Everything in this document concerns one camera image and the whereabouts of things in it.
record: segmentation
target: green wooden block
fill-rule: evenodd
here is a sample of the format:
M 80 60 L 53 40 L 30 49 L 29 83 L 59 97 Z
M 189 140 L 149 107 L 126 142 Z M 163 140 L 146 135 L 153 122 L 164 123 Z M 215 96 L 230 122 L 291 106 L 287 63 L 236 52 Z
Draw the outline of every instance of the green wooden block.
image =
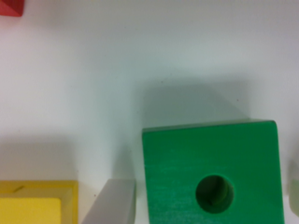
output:
M 274 121 L 143 132 L 150 224 L 282 224 Z

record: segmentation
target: yellow wooden block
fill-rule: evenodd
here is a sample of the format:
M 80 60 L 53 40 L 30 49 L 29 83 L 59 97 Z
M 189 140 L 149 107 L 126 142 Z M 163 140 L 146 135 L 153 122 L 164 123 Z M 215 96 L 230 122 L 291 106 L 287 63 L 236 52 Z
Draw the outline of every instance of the yellow wooden block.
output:
M 0 199 L 0 223 L 61 224 L 61 220 L 61 201 L 59 199 Z
M 0 181 L 0 224 L 78 224 L 78 182 Z

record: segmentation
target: white surface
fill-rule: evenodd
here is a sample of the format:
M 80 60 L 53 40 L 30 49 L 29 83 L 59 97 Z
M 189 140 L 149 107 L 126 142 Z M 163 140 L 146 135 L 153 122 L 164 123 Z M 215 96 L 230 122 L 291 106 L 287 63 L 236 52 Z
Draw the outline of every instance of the white surface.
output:
M 298 223 L 299 2 L 199 2 L 27 0 L 1 17 L 0 179 L 77 178 L 81 222 L 109 178 L 135 177 L 146 224 L 142 128 L 274 119 Z

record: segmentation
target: hole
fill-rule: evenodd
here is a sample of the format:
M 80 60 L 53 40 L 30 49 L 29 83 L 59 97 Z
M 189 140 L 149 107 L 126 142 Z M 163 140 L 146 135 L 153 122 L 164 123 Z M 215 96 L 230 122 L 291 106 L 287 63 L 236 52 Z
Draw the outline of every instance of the hole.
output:
M 224 212 L 234 199 L 231 183 L 219 175 L 205 177 L 197 186 L 196 200 L 208 213 Z

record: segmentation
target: wooden block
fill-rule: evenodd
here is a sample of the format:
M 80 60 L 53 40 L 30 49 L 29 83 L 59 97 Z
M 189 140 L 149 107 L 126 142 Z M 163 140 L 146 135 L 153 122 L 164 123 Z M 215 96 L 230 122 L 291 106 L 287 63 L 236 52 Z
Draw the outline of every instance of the wooden block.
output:
M 0 223 L 78 224 L 78 182 L 0 181 Z
M 274 121 L 145 130 L 150 224 L 283 224 Z
M 134 224 L 135 181 L 109 179 L 83 224 Z

